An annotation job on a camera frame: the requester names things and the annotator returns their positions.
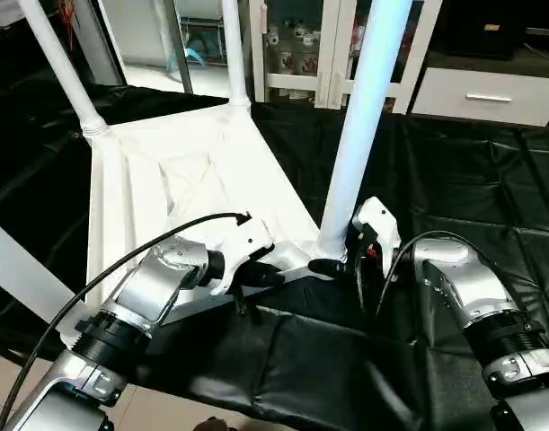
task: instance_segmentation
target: robotic arm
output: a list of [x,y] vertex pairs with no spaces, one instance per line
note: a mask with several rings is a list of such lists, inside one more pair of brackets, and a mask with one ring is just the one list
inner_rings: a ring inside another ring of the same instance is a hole
[[210,294],[221,295],[245,262],[271,246],[266,226],[253,218],[237,226],[216,251],[178,236],[158,243],[100,311],[77,325],[81,336],[73,349],[59,356],[4,430],[113,430],[99,407],[115,405],[180,291],[215,279],[219,282]]
[[[386,274],[400,250],[394,217],[371,198],[354,222],[376,232]],[[482,366],[482,378],[499,402],[491,409],[497,429],[549,431],[549,347],[543,326],[520,311],[468,244],[423,238],[410,249],[409,258],[419,286],[440,295]]]

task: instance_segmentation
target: tiled floor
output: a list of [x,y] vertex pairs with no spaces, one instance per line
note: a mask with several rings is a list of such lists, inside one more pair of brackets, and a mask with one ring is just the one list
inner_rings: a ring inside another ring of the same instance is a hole
[[[19,393],[20,403],[34,384],[49,369],[50,363],[38,359]],[[0,357],[0,411],[7,393],[19,373],[19,367]],[[290,431],[280,424],[249,419],[235,411],[219,409],[199,402],[173,397],[129,385],[117,405],[108,410],[117,431],[191,431],[198,423],[214,416],[230,427],[244,431]]]

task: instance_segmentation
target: white metal stand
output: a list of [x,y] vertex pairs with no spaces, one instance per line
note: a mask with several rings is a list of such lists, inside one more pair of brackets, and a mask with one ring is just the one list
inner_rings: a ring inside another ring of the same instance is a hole
[[346,259],[346,230],[382,115],[412,0],[374,0],[314,254]]
[[[269,255],[270,262],[294,271],[296,277],[303,277],[299,274],[312,256],[316,237],[318,256],[345,257],[344,234],[412,0],[374,0],[376,25],[366,32],[359,79],[350,100],[319,236],[250,118],[236,0],[222,1],[232,86],[230,103],[109,127],[90,102],[38,0],[19,0],[93,149],[89,279],[162,231],[222,211],[249,211],[263,220],[279,245]],[[184,236],[213,249],[234,228],[232,221],[216,221],[190,229]],[[0,264],[0,285],[43,319],[56,314],[72,293],[56,279],[53,281],[49,272],[33,263],[32,257],[2,230],[0,243],[10,244],[8,252],[0,252],[4,260]],[[102,282],[87,296],[87,305],[98,308],[124,273],[121,268]],[[32,289],[18,288],[24,283]],[[181,315],[175,314],[173,320],[224,301],[209,297],[206,288],[185,291],[178,303],[192,307],[190,311],[189,307],[179,307]],[[59,329],[68,333],[72,324],[63,321]]]

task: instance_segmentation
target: drawer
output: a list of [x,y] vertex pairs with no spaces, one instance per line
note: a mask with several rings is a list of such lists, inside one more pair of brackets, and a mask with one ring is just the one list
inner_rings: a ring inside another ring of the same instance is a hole
[[412,113],[545,126],[549,78],[429,67]]

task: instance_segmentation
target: drawer handle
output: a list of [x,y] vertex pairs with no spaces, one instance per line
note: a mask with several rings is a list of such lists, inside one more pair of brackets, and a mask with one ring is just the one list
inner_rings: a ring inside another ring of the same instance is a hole
[[498,101],[500,103],[510,103],[510,97],[504,96],[488,96],[486,94],[467,94],[466,99],[469,101]]

